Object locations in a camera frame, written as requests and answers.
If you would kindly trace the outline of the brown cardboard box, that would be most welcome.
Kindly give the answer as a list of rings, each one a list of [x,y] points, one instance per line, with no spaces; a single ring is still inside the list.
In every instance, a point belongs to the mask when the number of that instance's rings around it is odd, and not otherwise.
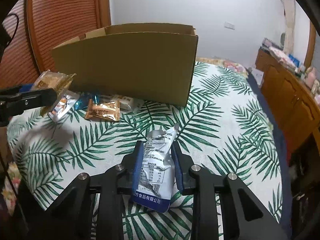
[[[191,25],[127,23],[63,42],[52,57],[58,71],[75,74],[75,91],[185,106],[198,39]]]

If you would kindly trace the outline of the folded floral cloth stack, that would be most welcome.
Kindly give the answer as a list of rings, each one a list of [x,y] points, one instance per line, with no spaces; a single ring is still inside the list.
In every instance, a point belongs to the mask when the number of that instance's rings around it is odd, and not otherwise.
[[[260,48],[263,51],[269,53],[271,56],[273,56],[278,62],[293,66],[293,62],[289,58],[289,56],[283,52],[280,46],[278,46],[268,38],[263,39]]]

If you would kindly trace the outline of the wooden sideboard cabinet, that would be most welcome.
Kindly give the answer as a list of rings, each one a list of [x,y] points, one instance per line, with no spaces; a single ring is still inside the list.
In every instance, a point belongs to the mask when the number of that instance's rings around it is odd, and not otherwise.
[[[319,128],[319,106],[311,91],[270,53],[258,50],[255,66],[264,73],[261,92],[282,130],[287,160]]]

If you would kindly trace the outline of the palm leaf bed sheet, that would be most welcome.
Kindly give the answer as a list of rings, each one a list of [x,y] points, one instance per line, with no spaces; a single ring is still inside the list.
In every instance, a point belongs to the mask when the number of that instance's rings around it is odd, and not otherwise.
[[[25,110],[7,123],[9,148],[25,186],[20,193],[29,230],[17,239],[35,239],[45,211],[80,173],[104,173],[131,154],[153,130],[179,124],[174,141],[194,164],[210,173],[236,174],[281,226],[284,210],[285,150],[255,80],[245,70],[197,62],[185,106],[144,100],[137,113],[120,109],[118,122],[85,119],[86,109],[73,107],[58,122]],[[96,238],[98,205],[94,200],[91,237]],[[144,207],[123,195],[123,239],[191,239],[193,196],[184,196],[176,179],[169,209]]]

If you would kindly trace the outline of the brown biscuit packet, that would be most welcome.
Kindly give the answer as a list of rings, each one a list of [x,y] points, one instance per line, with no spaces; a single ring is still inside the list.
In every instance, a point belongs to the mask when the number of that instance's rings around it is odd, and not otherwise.
[[[52,88],[56,93],[55,101],[52,102],[49,106],[44,106],[41,108],[41,116],[45,116],[48,112],[51,112],[53,110],[57,103],[62,99],[64,93],[70,87],[75,76],[75,73],[64,74],[60,72],[51,72],[50,70],[47,70],[37,78],[30,90]]]

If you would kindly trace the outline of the golden brown snack packet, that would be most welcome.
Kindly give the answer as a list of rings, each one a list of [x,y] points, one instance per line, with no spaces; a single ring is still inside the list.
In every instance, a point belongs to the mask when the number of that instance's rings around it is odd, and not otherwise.
[[[116,100],[96,104],[93,103],[92,99],[89,99],[85,119],[90,118],[101,118],[118,122],[120,120],[120,102]]]

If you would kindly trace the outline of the pink kettle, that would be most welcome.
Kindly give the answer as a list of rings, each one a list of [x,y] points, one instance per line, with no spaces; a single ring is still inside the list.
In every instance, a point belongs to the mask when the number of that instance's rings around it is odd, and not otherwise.
[[[313,87],[314,81],[316,80],[316,72],[317,70],[314,67],[309,67],[306,70],[306,77],[304,79],[304,82],[310,89]]]

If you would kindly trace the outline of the brown slatted wardrobe door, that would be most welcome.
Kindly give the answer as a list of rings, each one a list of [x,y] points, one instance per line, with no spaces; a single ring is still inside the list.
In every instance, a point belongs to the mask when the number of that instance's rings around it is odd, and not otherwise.
[[[1,31],[10,43],[1,58],[1,88],[32,83],[55,71],[52,49],[111,24],[109,0],[15,0],[1,3]]]

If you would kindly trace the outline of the white snack packet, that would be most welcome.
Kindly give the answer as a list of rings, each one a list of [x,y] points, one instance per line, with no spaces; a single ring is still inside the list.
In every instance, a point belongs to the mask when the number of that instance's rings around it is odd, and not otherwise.
[[[144,100],[135,99],[128,96],[123,95],[101,95],[99,98],[99,103],[107,103],[111,101],[119,101],[120,109],[127,113],[133,112],[137,113],[144,104]]]

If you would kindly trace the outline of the small white fan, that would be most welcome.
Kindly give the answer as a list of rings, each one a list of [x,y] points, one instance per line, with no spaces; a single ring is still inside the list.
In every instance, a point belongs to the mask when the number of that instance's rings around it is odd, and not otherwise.
[[[284,47],[284,44],[285,44],[285,36],[286,36],[285,33],[282,33],[280,36],[280,44],[282,47]]]

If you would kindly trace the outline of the teal candy wrapper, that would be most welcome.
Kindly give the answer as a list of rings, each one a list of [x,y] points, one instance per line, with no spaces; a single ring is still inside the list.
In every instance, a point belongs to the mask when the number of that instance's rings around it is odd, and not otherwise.
[[[89,92],[81,93],[79,99],[74,104],[74,109],[75,110],[86,109],[90,99],[92,99],[93,103],[98,104],[100,101],[100,95],[96,93],[89,93]]]

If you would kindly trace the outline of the beige curtain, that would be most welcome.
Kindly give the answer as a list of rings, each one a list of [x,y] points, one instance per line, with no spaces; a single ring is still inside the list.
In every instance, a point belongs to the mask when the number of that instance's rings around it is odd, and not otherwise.
[[[296,16],[296,3],[295,0],[281,0],[284,7],[285,15],[285,41],[284,41],[284,53],[292,54],[294,48],[295,39],[295,16]]]

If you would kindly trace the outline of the white wall switch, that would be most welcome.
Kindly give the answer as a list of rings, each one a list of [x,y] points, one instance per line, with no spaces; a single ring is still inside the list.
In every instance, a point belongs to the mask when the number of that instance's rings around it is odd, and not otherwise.
[[[235,25],[234,25],[234,24],[231,24],[231,23],[229,23],[229,22],[225,22],[225,23],[224,23],[224,27],[227,28],[227,29],[235,30]]]

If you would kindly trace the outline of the silver orange snack packet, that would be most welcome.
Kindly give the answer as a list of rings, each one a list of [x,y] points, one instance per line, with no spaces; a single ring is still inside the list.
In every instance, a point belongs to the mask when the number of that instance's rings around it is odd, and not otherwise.
[[[79,94],[67,90],[53,110],[48,113],[48,116],[52,121],[58,122],[73,107],[73,105],[78,101],[79,97]]]

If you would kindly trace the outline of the silver white snack pouch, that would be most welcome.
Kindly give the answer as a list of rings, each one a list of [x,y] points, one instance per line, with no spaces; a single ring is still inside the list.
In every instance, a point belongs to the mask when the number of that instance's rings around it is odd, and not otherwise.
[[[166,131],[153,130],[139,146],[133,172],[133,202],[161,213],[169,209],[175,181],[171,147],[178,130],[179,124]]]

